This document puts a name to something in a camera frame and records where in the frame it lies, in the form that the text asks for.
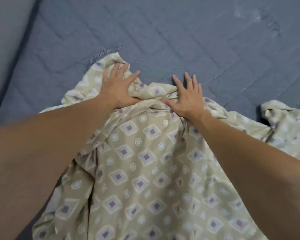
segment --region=person's left arm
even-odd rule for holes
[[[139,71],[116,64],[90,100],[0,127],[0,239],[14,239],[46,202],[64,169],[115,108],[140,100],[128,93]]]

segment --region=geometric print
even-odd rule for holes
[[[111,54],[88,70],[73,90],[80,101],[99,93],[99,78],[115,61],[124,62]],[[88,139],[34,225],[33,239],[264,239],[198,129],[159,100],[177,100],[176,87],[137,78],[129,92],[144,101],[115,110]],[[65,106],[79,102],[70,95]],[[263,104],[262,114],[280,124],[276,128],[228,113],[210,99],[206,109],[300,160],[300,110]]]

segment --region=person's left hand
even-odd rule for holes
[[[111,70],[109,78],[107,70],[104,69],[103,72],[102,87],[99,96],[109,100],[116,109],[134,105],[141,101],[140,99],[131,97],[128,92],[130,84],[136,80],[140,71],[133,73],[127,79],[123,79],[128,67],[128,64],[120,67],[120,64],[116,63]]]

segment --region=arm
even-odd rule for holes
[[[99,96],[0,127],[0,239],[14,239],[46,202],[57,179],[113,109],[139,100],[128,94],[139,72],[106,71]]]
[[[270,240],[300,239],[300,161],[213,118],[195,75],[185,78],[187,89],[173,76],[180,102],[163,102],[200,131],[260,230]]]

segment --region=gray quilted bedspread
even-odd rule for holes
[[[147,84],[195,73],[252,119],[271,99],[300,108],[300,0],[42,0],[0,125],[60,104],[107,49]]]

